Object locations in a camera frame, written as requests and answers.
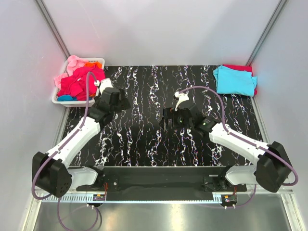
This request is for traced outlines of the magenta t shirt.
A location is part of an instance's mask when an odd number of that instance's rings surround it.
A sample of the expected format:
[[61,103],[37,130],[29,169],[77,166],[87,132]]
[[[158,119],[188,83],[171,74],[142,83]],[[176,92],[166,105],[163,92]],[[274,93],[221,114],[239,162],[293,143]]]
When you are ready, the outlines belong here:
[[88,72],[92,72],[98,81],[105,79],[104,70],[94,67],[81,67],[76,69],[72,76],[61,80],[61,89],[57,96],[70,95],[76,97],[77,101],[86,100],[86,79]]

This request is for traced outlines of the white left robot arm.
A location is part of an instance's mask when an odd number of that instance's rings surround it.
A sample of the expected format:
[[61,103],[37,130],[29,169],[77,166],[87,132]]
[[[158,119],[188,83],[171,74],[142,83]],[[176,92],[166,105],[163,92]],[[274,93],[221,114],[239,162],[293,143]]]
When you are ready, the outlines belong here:
[[70,169],[78,152],[111,123],[115,114],[130,108],[123,89],[107,87],[88,108],[78,125],[47,153],[37,152],[32,159],[32,187],[39,187],[58,198],[70,189],[88,185],[97,191],[104,179],[94,167]]

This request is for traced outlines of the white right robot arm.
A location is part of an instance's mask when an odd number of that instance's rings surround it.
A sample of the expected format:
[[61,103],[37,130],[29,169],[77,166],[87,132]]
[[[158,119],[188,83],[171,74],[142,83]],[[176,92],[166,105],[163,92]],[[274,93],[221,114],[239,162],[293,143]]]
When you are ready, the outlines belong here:
[[203,116],[196,105],[163,109],[159,124],[163,130],[188,128],[252,163],[250,166],[225,167],[208,184],[214,191],[229,191],[239,184],[257,184],[276,193],[291,173],[292,165],[283,145],[278,142],[267,144],[240,134],[217,119]]

